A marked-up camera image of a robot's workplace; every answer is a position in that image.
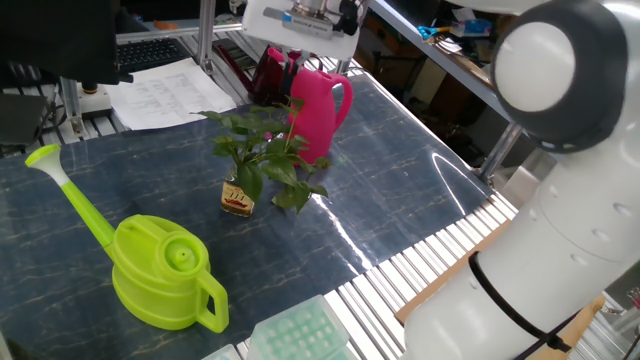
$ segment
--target pink watering can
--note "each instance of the pink watering can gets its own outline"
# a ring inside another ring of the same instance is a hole
[[[274,48],[269,55],[276,61],[284,62],[282,53]],[[344,99],[336,114],[336,105],[331,89],[342,84]],[[326,156],[331,147],[333,133],[338,130],[347,117],[353,102],[353,89],[346,77],[338,74],[327,74],[323,71],[311,71],[300,66],[300,70],[291,84],[291,97],[304,100],[304,106],[296,117],[291,136],[300,135],[309,140],[309,150],[300,151],[300,157],[313,164],[320,156]]]

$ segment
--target jar label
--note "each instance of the jar label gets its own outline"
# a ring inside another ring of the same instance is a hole
[[[225,181],[222,185],[222,205],[251,214],[254,204],[241,188]]]

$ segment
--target computer monitor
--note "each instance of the computer monitor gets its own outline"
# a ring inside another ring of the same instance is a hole
[[[111,0],[0,1],[0,65],[8,62],[81,82],[118,84]]]
[[[200,0],[113,0],[143,21],[184,20],[200,17]],[[229,0],[216,1],[216,14],[231,13]]]

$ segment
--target keyboard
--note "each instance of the keyboard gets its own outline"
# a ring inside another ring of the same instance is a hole
[[[190,56],[177,39],[156,39],[118,45],[118,63],[123,72],[151,69]]]

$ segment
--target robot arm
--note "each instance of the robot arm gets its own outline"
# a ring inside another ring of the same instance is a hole
[[[640,259],[638,36],[635,1],[554,0],[525,11],[496,53],[501,104],[564,155],[477,266],[543,332]],[[409,316],[403,359],[514,359],[538,341],[478,279],[467,266]]]
[[[250,36],[339,60],[358,44],[369,0],[253,0],[242,28]]]

